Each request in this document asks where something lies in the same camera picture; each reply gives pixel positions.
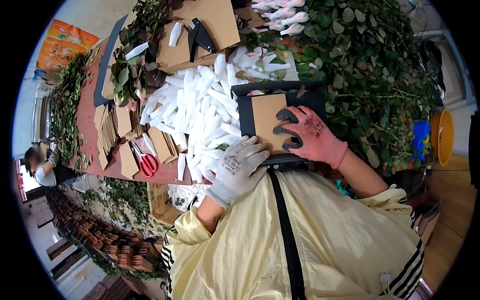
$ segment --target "red scissors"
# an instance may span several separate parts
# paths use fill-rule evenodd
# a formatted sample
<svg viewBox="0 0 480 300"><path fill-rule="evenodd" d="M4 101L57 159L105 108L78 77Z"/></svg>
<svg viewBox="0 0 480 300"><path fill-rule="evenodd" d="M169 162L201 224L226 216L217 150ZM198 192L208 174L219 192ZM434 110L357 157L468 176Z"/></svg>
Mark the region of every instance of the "red scissors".
<svg viewBox="0 0 480 300"><path fill-rule="evenodd" d="M145 177L152 177L158 168L156 159L149 153L143 154L135 142L132 142L132 145L139 158L140 170Z"/></svg>

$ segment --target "work table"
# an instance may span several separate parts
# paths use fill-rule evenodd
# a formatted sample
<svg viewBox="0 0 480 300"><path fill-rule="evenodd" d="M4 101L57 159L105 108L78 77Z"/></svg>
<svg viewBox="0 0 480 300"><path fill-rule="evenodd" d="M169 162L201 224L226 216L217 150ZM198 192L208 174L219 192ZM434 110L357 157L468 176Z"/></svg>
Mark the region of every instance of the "work table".
<svg viewBox="0 0 480 300"><path fill-rule="evenodd" d="M84 143L80 146L80 152L85 153L87 159L89 159L90 155L92 156L92 163L86 169L82 169L82 172L86 172L89 174L95 174L99 176L106 176L106 177L113 177L119 178L124 180L129 180L129 178L123 176L121 174L121 161L120 161L120 152L119 147L120 143L118 143L115 148L111 151L112 159L105 168L102 169L100 165L100 161L98 158L98 147L97 147L97 135L98 131L95 128L94 123L94 115L95 115L95 107L94 107L94 93L95 93L95 85L98 78L98 58L104 55L105 46L107 45L108 38L103 40L99 44L99 50L97 55L93 59L93 63L91 66L87 68L87 74L92 73L92 77L86 77L84 80L86 84L82 87L82 91L80 94L80 100L77 107L77 127L79 135L84 135L83 139L87 140L87 143ZM135 139L135 142L139 146L140 150L144 153L149 153L148 148L143 142L143 138L140 136ZM134 153L134 157L138 162L138 157ZM185 168L185 173L183 175L183 180L177 180L177 162L178 160L174 160L170 164L158 164L158 170L155 174L148 178L146 177L141 171L137 172L133 176L133 180L136 181L145 181L145 182L156 182L156 183L164 183L164 184L184 184L184 185L191 185L192 178L190 176L190 172L188 168Z"/></svg>

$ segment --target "poster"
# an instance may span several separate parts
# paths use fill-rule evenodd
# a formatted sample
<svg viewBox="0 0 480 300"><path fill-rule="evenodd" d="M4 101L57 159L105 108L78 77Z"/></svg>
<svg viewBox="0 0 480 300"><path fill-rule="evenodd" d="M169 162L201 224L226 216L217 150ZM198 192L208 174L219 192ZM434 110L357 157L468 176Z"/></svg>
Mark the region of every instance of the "poster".
<svg viewBox="0 0 480 300"><path fill-rule="evenodd" d="M99 38L59 20L53 20L47 31L36 68L50 71L65 67L77 53L86 53Z"/></svg>

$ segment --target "stapler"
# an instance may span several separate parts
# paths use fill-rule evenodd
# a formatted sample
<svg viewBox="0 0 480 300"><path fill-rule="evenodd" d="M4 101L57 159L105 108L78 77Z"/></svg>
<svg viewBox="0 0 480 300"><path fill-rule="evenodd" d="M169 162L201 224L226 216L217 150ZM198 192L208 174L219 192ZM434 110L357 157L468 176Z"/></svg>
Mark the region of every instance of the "stapler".
<svg viewBox="0 0 480 300"><path fill-rule="evenodd" d="M198 20L197 18L192 20L192 22L190 23L190 27L192 29L185 25L183 27L185 27L185 30L187 30L188 32L190 62L195 61L195 52L197 51L198 46L202 47L210 53L218 53L218 50L216 49L212 38L209 36L207 30L203 26L202 22L200 22L200 20Z"/></svg>

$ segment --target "yellow jacket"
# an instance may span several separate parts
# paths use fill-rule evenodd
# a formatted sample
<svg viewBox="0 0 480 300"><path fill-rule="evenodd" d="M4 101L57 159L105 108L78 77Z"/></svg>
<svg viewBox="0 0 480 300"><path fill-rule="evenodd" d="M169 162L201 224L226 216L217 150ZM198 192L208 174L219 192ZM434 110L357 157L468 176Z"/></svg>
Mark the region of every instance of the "yellow jacket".
<svg viewBox="0 0 480 300"><path fill-rule="evenodd" d="M355 201L315 173L272 174L224 211L214 234L195 207L175 221L162 250L171 299L292 299L289 267L295 266L287 264L287 251L298 252L307 299L409 298L421 275L423 247L404 190L393 185ZM276 180L294 249L285 248ZM383 273L390 276L382 285Z"/></svg>

